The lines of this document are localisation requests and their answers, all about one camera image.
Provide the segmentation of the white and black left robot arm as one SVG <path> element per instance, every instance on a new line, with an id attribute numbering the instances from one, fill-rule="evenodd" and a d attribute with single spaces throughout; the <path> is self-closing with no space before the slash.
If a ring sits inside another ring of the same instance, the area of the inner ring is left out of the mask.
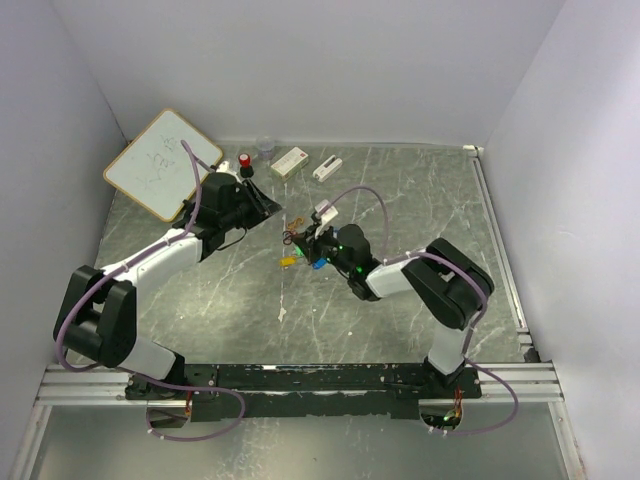
<path id="1" fill-rule="evenodd" d="M 187 385 L 185 359 L 139 335 L 139 304 L 173 275 L 228 248 L 228 232 L 248 232 L 281 209 L 251 179 L 209 174 L 160 239 L 102 269 L 73 272 L 53 330 L 57 355 L 74 351 L 149 378 L 162 398 L 178 397 Z"/>

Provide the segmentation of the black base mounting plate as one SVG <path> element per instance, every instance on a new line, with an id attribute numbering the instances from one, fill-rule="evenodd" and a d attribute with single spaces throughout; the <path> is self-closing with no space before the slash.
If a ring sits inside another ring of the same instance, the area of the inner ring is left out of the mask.
<path id="1" fill-rule="evenodd" d="M 188 364 L 194 392 L 168 389 L 136 375 L 125 389 L 133 401 L 180 401 L 195 422 L 245 418 L 382 415 L 417 419 L 421 401 L 451 406 L 455 398 L 478 399 L 472 367 L 446 382 L 423 363 L 310 365 Z"/>

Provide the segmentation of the clear plastic cup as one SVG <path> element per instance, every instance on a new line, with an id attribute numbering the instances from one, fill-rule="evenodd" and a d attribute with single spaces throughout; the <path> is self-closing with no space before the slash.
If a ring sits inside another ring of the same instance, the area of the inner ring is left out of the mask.
<path id="1" fill-rule="evenodd" d="M 256 139 L 258 156 L 264 161 L 270 161 L 275 151 L 275 142 L 269 136 L 261 136 Z"/>

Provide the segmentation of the white rectangular device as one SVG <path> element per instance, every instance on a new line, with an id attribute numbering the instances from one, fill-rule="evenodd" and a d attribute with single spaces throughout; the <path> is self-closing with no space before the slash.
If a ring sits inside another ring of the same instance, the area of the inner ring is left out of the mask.
<path id="1" fill-rule="evenodd" d="M 312 177 L 320 182 L 325 182 L 333 174 L 335 174 L 343 165 L 343 160 L 336 156 L 331 155 L 325 161 L 323 161 L 312 173 Z"/>

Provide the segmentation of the white board with wooden frame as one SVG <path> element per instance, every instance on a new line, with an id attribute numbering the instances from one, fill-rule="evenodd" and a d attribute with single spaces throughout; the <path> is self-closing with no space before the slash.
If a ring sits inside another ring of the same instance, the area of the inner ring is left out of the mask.
<path id="1" fill-rule="evenodd" d="M 223 151 L 175 110 L 166 108 L 104 170 L 103 177 L 164 222 L 195 193 L 195 179 Z"/>

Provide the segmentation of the blue key tag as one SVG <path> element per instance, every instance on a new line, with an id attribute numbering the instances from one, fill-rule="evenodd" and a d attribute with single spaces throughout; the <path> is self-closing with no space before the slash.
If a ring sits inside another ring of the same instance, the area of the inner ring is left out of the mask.
<path id="1" fill-rule="evenodd" d="M 312 263 L 311 266 L 314 270 L 319 270 L 323 268 L 326 264 L 327 264 L 327 261 L 324 258 L 320 258 L 314 263 Z"/>

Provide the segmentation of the red and black stamp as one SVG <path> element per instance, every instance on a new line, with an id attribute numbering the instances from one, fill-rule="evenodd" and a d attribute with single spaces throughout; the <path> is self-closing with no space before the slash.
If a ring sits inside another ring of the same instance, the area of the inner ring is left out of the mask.
<path id="1" fill-rule="evenodd" d="M 238 162 L 241 177 L 245 179 L 251 178 L 254 175 L 251 156 L 247 153 L 241 153 L 238 155 Z"/>

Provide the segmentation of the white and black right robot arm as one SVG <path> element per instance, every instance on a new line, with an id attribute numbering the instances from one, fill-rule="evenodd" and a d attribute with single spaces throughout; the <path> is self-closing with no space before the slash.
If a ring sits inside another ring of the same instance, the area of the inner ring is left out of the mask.
<path id="1" fill-rule="evenodd" d="M 486 312 L 495 290 L 482 268 L 444 238 L 395 260 L 379 260 L 355 224 L 321 234 L 309 227 L 284 238 L 313 267 L 333 266 L 362 301 L 414 292 L 436 320 L 434 342 L 424 361 L 425 388 L 439 398 L 457 388 L 472 322 Z"/>

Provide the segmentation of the orange carabiner keyring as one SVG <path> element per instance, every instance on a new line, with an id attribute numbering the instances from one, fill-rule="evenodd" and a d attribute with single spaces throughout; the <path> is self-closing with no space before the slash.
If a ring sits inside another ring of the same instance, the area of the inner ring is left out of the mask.
<path id="1" fill-rule="evenodd" d="M 296 217 L 294 220 L 286 224 L 287 231 L 296 231 L 304 224 L 305 219 L 303 217 Z"/>

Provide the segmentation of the red carabiner keyring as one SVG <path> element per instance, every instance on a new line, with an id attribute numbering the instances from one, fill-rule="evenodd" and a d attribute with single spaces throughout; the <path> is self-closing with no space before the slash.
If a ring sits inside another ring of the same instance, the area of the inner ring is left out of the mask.
<path id="1" fill-rule="evenodd" d="M 291 245 L 298 233 L 294 230 L 286 230 L 283 232 L 282 243 L 285 246 Z"/>

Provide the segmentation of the white and red cardboard box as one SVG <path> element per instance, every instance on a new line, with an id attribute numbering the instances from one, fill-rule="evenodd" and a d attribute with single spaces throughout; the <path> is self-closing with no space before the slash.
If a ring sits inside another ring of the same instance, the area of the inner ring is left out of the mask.
<path id="1" fill-rule="evenodd" d="M 270 165 L 271 172 L 286 182 L 309 162 L 309 155 L 299 147 L 293 147 Z"/>

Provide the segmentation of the yellow key tag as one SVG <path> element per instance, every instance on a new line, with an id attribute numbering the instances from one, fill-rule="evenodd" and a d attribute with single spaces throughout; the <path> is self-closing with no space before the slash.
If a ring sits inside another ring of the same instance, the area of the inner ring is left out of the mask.
<path id="1" fill-rule="evenodd" d="M 289 266 L 294 265 L 297 262 L 298 258 L 295 256 L 287 256 L 287 257 L 283 257 L 279 260 L 279 265 L 282 268 L 286 268 Z"/>

